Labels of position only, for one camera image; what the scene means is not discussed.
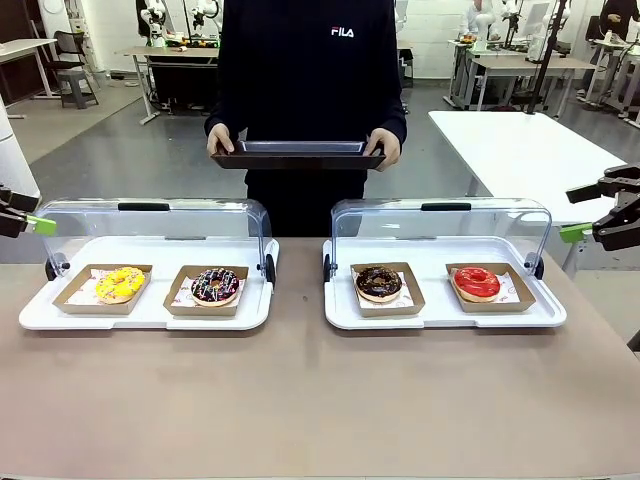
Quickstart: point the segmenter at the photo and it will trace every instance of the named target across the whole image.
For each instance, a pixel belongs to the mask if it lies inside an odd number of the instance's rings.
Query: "donut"
[[[126,303],[140,290],[146,278],[142,270],[124,267],[109,272],[98,280],[96,295],[102,303]]]
[[[356,290],[362,298],[375,303],[387,303],[400,295],[402,279],[386,267],[365,268],[356,278]]]
[[[465,267],[456,270],[453,284],[460,296],[469,302],[493,302],[500,293],[500,281],[484,268]]]
[[[198,305],[220,307],[236,298],[239,287],[240,280],[233,271],[216,268],[198,275],[191,284],[191,293]]]

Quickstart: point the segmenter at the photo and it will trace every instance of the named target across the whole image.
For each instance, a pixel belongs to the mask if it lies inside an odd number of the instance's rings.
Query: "person's right hand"
[[[233,142],[229,136],[229,129],[224,123],[215,125],[209,132],[209,141],[207,142],[207,152],[209,156],[226,155],[233,153]]]

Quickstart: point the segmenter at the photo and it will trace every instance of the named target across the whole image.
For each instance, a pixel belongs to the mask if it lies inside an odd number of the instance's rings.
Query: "red frosted donut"
[[[484,268],[461,268],[453,276],[453,282],[460,296],[470,302],[493,302],[500,293],[498,277]]]

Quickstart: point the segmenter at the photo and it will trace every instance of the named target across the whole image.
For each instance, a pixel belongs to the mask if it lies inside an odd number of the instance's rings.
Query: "yellow frosted donut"
[[[96,294],[104,303],[125,303],[131,300],[144,284],[142,270],[124,267],[102,277],[96,285]]]

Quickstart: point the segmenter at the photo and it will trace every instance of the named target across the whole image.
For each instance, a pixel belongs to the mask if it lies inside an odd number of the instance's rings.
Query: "hand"
[[[209,141],[207,142],[207,152],[209,156],[226,155],[233,153],[233,142],[229,135],[229,129],[224,123],[216,124],[209,132]]]
[[[382,149],[384,152],[385,159],[380,164],[376,170],[379,172],[384,172],[391,165],[395,165],[398,163],[398,159],[400,158],[400,140],[389,130],[385,130],[384,128],[376,128],[373,132],[371,132],[371,137],[369,138],[369,143],[367,143],[367,148],[364,149],[364,156],[370,156],[373,151],[376,149],[378,144],[382,144]]]

